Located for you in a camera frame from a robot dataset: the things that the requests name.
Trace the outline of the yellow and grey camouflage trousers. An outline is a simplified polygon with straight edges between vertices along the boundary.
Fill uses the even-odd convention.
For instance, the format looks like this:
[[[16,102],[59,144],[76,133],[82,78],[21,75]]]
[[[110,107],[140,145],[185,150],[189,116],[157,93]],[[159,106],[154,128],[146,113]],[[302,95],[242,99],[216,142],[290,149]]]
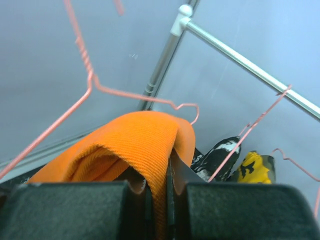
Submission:
[[[276,182],[275,159],[250,151],[235,171],[238,183],[274,184]]]

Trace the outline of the black and white trousers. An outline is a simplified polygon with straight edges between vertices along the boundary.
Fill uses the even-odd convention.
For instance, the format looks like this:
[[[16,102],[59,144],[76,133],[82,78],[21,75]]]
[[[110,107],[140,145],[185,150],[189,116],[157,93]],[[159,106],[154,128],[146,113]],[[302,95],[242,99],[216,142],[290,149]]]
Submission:
[[[225,160],[228,154],[234,149],[234,147],[240,141],[239,136],[232,136],[225,138],[218,142],[209,152],[206,154],[196,154],[191,163],[190,168],[204,181],[208,182],[209,178],[214,174],[220,164]],[[230,156],[228,161],[223,165],[221,170],[214,177],[216,182],[225,182],[231,174],[232,168],[237,162],[241,153],[241,145],[239,145],[234,153]]]

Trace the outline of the orange trousers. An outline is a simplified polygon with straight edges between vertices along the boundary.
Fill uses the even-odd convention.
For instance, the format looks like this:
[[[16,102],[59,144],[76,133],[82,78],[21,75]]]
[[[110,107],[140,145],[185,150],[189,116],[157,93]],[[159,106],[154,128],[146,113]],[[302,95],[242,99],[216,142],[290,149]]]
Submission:
[[[163,240],[166,227],[166,173],[171,152],[190,166],[195,132],[185,119],[157,111],[122,115],[93,131],[29,179],[29,183],[109,182],[127,168],[142,175],[151,190],[155,237]]]

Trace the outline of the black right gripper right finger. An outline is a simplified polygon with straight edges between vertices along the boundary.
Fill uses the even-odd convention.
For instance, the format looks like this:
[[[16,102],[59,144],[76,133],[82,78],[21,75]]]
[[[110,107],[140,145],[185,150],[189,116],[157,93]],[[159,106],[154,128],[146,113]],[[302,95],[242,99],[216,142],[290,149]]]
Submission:
[[[207,183],[173,151],[167,167],[170,240],[317,240],[305,197],[283,184]]]

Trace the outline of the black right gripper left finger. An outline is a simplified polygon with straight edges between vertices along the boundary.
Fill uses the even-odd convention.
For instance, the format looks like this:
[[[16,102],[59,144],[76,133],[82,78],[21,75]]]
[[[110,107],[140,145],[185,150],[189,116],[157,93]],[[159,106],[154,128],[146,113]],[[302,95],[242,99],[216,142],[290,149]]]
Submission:
[[[17,186],[0,210],[3,240],[150,240],[147,190],[128,182]]]

